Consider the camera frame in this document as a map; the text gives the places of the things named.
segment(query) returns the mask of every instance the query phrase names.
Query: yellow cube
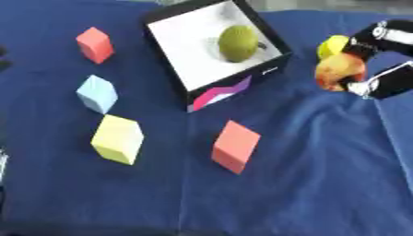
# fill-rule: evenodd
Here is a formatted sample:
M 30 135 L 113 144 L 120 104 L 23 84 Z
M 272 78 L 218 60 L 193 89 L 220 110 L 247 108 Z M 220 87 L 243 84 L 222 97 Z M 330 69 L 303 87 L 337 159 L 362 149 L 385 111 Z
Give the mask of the yellow cube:
M 105 115 L 91 145 L 105 159 L 133 165 L 144 135 L 136 121 Z
M 348 42 L 348 37 L 344 35 L 333 35 L 328 40 L 324 41 L 317 50 L 318 58 L 324 60 L 331 55 L 341 53 L 344 46 Z

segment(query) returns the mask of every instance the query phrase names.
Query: pink cube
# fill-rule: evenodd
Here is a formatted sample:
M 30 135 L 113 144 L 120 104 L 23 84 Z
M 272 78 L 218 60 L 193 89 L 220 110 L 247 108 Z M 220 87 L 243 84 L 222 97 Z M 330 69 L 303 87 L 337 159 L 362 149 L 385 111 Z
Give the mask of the pink cube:
M 240 174 L 260 137 L 256 132 L 228 121 L 214 144 L 212 159 L 234 173 Z
M 77 43 L 82 53 L 96 64 L 101 64 L 113 54 L 109 36 L 94 27 L 77 36 Z

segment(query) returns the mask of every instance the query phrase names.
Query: cube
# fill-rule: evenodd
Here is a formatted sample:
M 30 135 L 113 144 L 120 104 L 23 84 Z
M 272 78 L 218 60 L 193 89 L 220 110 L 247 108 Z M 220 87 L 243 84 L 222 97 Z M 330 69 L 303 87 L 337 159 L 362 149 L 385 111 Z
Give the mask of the cube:
M 136 121 L 107 114 L 91 145 L 105 159 L 133 165 L 143 140 L 144 135 Z
M 77 43 L 82 53 L 96 64 L 101 64 L 113 54 L 109 36 L 94 27 L 77 36 Z
M 85 106 L 102 114 L 107 113 L 118 99 L 111 82 L 93 75 L 77 89 L 77 95 Z
M 214 144 L 212 159 L 234 173 L 240 174 L 260 137 L 256 132 L 228 121 Z

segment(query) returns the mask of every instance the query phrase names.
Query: blue fabric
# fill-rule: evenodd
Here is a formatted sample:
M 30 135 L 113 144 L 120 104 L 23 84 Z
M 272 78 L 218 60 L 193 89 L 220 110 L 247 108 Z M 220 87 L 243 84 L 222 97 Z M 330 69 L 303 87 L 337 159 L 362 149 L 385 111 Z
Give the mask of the blue fabric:
M 321 41 L 392 17 L 263 14 L 295 53 L 285 72 L 186 114 L 137 24 L 153 7 L 2 1 L 0 43 L 14 62 L 0 75 L 11 156 L 4 226 L 77 236 L 144 235 L 137 232 L 146 228 L 237 236 L 411 235 L 413 93 L 362 100 L 322 91 L 313 80 Z M 102 65 L 77 48 L 75 37 L 90 26 L 114 44 L 116 54 Z M 381 54 L 369 62 L 370 75 L 406 60 Z M 132 167 L 100 158 L 89 144 L 102 116 L 83 106 L 76 89 L 91 74 L 119 93 L 110 114 L 138 120 L 146 134 Z M 241 176 L 210 159 L 229 119 L 262 135 Z

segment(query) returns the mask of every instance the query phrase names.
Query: ball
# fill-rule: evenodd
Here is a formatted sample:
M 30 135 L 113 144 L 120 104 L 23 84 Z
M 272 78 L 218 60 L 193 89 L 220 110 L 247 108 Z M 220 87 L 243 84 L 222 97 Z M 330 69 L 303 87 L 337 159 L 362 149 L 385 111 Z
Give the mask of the ball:
M 258 37 L 244 25 L 231 26 L 220 35 L 219 51 L 233 63 L 240 63 L 253 56 L 258 48 Z
M 317 49 L 317 55 L 320 60 L 324 60 L 331 55 L 341 53 L 344 46 L 348 43 L 348 37 L 344 35 L 333 35 L 324 41 Z

